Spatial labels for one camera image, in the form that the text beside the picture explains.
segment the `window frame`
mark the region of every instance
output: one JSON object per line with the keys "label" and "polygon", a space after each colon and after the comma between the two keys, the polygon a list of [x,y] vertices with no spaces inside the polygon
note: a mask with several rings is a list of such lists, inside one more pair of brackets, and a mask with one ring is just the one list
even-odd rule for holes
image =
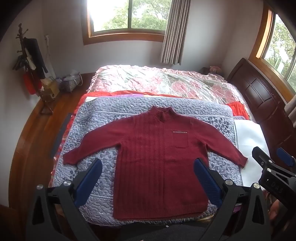
{"label": "window frame", "polygon": [[81,28],[83,45],[120,40],[145,40],[163,42],[165,36],[165,31],[163,30],[131,28],[132,2],[132,0],[129,0],[128,28],[94,32],[93,21],[87,8],[87,0],[82,0]]}
{"label": "window frame", "polygon": [[264,3],[259,32],[253,50],[249,56],[249,61],[268,77],[268,79],[281,93],[283,98],[289,102],[295,95],[295,91],[288,83],[287,79],[290,77],[295,65],[296,50],[294,51],[292,62],[289,66],[287,74],[284,77],[278,73],[271,64],[262,58],[262,56],[265,55],[272,40],[273,33],[271,34],[271,31],[273,30],[275,23],[274,14],[275,13],[268,7],[268,5]]}

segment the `pink floral comforter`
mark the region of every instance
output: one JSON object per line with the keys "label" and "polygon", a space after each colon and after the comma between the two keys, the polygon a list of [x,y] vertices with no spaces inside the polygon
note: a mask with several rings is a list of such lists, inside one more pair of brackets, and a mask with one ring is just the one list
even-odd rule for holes
{"label": "pink floral comforter", "polygon": [[255,121],[238,89],[219,75],[147,66],[107,65],[98,69],[88,92],[122,90],[168,94],[220,104],[240,101],[250,120]]}

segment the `sweater pocket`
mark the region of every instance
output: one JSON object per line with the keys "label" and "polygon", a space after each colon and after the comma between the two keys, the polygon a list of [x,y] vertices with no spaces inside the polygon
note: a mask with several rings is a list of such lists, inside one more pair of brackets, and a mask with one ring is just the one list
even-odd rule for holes
{"label": "sweater pocket", "polygon": [[173,131],[173,143],[177,148],[187,148],[188,133],[186,131]]}

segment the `red sweater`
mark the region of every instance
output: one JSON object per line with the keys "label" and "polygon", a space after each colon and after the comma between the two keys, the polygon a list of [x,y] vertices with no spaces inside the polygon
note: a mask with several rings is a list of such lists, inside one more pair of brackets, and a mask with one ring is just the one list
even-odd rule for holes
{"label": "red sweater", "polygon": [[201,158],[208,166],[208,149],[240,166],[247,161],[215,127],[171,107],[152,107],[87,133],[79,147],[64,154],[64,164],[113,146],[118,147],[113,217],[120,220],[204,212],[208,198],[194,174],[194,160]]}

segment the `sweater collar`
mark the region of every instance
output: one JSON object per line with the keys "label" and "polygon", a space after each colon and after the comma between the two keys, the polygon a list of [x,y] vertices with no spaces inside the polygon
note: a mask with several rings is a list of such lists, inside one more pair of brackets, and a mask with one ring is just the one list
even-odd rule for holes
{"label": "sweater collar", "polygon": [[149,110],[149,113],[160,121],[168,121],[177,115],[172,107],[160,108],[152,106],[152,108]]}

